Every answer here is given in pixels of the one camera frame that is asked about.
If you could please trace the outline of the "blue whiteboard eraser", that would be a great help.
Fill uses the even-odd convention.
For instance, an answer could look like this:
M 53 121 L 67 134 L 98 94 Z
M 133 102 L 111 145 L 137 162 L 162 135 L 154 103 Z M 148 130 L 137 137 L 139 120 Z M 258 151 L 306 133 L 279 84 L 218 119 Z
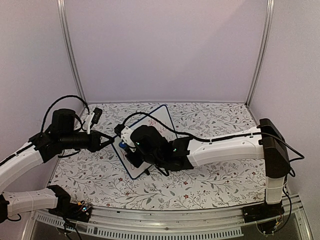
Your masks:
M 122 148 L 122 149 L 126 149 L 126 148 L 128 147 L 127 144 L 124 143 L 124 142 L 120 142 L 118 145 L 119 145 L 119 147 Z

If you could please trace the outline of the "small blue-framed whiteboard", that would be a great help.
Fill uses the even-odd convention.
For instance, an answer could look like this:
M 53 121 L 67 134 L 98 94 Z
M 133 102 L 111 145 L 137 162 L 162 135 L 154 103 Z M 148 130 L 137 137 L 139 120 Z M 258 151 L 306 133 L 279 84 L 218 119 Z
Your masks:
M 164 125 L 171 129 L 175 129 L 173 121 L 171 119 L 169 110 L 167 105 L 162 104 L 158 107 L 155 108 L 155 110 L 152 110 L 149 113 L 151 116 L 155 117 L 156 119 L 160 120 Z M 166 138 L 166 140 L 173 141 L 178 138 L 176 133 L 173 133 L 166 129 L 164 126 L 160 125 L 157 121 L 154 119 L 150 118 L 149 116 L 145 115 L 139 115 L 138 120 L 135 120 L 132 124 L 129 124 L 127 121 L 125 123 L 126 126 L 130 127 L 132 130 L 135 130 L 136 128 L 142 126 L 142 125 L 147 125 L 147 126 L 153 126 L 155 127 L 158 132 Z M 125 150 L 120 146 L 121 145 L 121 138 L 119 136 L 115 136 L 114 138 L 114 143 L 112 144 L 112 147 L 116 153 L 116 155 L 119 157 L 122 165 L 124 166 L 127 174 L 132 180 L 135 180 L 139 178 L 145 170 L 149 170 L 152 165 L 149 163 L 142 163 L 140 167 L 135 167 L 133 164 L 131 164 L 127 158 L 125 157 Z

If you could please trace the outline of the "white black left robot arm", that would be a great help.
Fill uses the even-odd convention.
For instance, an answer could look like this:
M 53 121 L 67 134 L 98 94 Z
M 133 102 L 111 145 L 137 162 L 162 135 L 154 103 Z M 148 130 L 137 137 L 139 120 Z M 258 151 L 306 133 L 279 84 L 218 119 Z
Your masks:
M 32 136 L 20 149 L 0 162 L 0 221 L 10 221 L 16 215 L 48 209 L 51 214 L 86 221 L 90 216 L 85 203 L 72 203 L 71 196 L 59 185 L 18 186 L 50 160 L 62 158 L 65 150 L 75 154 L 81 150 L 98 152 L 111 145 L 114 138 L 92 127 L 98 123 L 102 110 L 96 107 L 79 128 L 80 118 L 72 109 L 55 110 L 46 130 Z

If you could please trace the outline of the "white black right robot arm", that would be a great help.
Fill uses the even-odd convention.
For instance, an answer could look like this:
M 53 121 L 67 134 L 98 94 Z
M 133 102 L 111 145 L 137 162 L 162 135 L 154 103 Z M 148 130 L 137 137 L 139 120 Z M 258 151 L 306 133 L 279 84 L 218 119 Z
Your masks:
M 214 162 L 263 159 L 265 164 L 265 202 L 259 206 L 262 218 L 278 210 L 285 178 L 291 170 L 288 145 L 273 123 L 263 118 L 260 125 L 235 134 L 198 138 L 181 133 L 180 138 L 167 140 L 154 126 L 136 129 L 123 126 L 118 133 L 125 144 L 125 157 L 135 167 L 148 163 L 164 174 L 191 170 Z

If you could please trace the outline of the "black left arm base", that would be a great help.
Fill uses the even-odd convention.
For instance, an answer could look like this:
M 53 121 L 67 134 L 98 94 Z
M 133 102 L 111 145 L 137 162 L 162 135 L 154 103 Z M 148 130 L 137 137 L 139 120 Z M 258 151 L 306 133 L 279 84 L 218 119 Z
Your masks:
M 63 219 L 88 223 L 92 215 L 92 210 L 93 205 L 82 200 L 78 203 L 70 202 L 64 207 L 49 209 L 48 212 Z

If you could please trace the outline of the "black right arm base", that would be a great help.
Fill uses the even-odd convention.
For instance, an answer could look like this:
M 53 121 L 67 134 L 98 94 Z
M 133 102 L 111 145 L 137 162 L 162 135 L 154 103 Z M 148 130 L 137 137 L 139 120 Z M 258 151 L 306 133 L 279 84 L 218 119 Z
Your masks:
M 257 229 L 264 235 L 274 234 L 284 219 L 282 201 L 275 204 L 266 202 L 241 208 L 245 223 L 257 223 Z

